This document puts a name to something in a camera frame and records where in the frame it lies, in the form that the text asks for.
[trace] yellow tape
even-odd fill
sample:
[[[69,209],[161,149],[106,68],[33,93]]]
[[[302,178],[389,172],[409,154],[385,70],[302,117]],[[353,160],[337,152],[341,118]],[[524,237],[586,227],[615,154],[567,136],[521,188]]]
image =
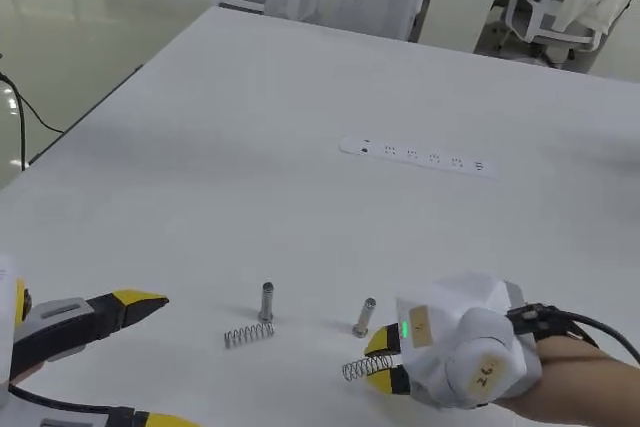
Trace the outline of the yellow tape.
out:
[[[143,300],[166,299],[164,295],[151,294],[139,290],[116,290],[113,295],[124,305],[135,304]]]
[[[22,323],[24,313],[24,280],[16,280],[16,327]]]
[[[172,415],[149,414],[149,419],[144,427],[200,427],[188,420]]]

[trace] cable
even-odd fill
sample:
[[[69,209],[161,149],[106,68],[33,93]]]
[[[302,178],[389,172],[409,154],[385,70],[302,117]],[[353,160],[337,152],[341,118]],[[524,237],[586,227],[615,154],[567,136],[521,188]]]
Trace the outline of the cable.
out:
[[[33,108],[33,106],[27,101],[27,99],[22,97],[22,95],[20,95],[20,98],[24,101],[25,104],[27,104],[27,107],[29,107],[29,110],[31,111],[31,113],[33,113],[33,115],[35,115],[36,119],[38,119],[38,122],[40,122],[40,124],[43,127],[45,127],[46,129],[49,129],[52,132],[57,132],[58,134],[64,134],[64,130],[60,130],[60,129],[56,129],[55,127],[51,127],[44,120],[42,120],[42,117],[40,117],[40,115],[38,114],[36,109]]]
[[[27,170],[27,132],[26,126],[24,122],[24,107],[22,105],[22,96],[20,95],[20,91],[16,84],[13,81],[0,72],[0,81],[7,84],[13,90],[13,94],[16,98],[16,102],[18,104],[18,114],[20,115],[20,169],[22,172]]]
[[[620,344],[622,344],[622,346],[625,349],[627,349],[627,351],[636,360],[636,362],[640,364],[640,352],[638,352],[635,349],[635,347],[631,345],[631,342],[629,342],[624,335],[622,335],[620,332],[613,329],[612,327],[609,327],[608,325],[603,324],[602,322],[598,322],[597,320],[592,319],[591,317],[587,317],[586,315],[574,314],[573,312],[566,312],[564,310],[556,310],[553,312],[552,315],[555,315],[563,319],[572,320],[580,324],[588,325],[589,327],[598,329],[601,332],[604,332],[605,334],[613,337],[618,342],[620,342]]]

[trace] tiled floor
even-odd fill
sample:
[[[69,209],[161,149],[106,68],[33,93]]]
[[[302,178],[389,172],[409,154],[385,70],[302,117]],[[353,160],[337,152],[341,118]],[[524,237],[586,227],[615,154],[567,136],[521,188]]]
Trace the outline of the tiled floor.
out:
[[[210,0],[0,0],[0,71],[64,129],[195,20]],[[27,116],[27,158],[56,136]],[[19,173],[15,101],[0,86],[0,187]]]

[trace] power strip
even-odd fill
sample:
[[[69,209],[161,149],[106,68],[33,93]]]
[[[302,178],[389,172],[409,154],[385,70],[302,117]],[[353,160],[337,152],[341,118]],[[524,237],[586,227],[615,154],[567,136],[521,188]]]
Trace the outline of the power strip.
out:
[[[497,178],[493,165],[483,160],[473,160],[441,151],[420,152],[406,145],[378,142],[364,137],[345,137],[340,142],[340,150],[346,154],[391,160],[428,169],[475,175],[488,179]]]

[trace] coiled spring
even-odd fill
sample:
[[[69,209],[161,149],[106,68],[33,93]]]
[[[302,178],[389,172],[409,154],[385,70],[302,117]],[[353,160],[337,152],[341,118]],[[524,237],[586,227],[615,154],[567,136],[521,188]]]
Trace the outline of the coiled spring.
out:
[[[275,334],[271,322],[248,325],[240,329],[230,330],[224,334],[224,345],[227,349],[236,345],[246,344],[255,340],[272,337]]]
[[[393,357],[390,355],[376,355],[375,357],[365,357],[342,366],[342,375],[347,382],[375,374],[381,370],[393,367]]]

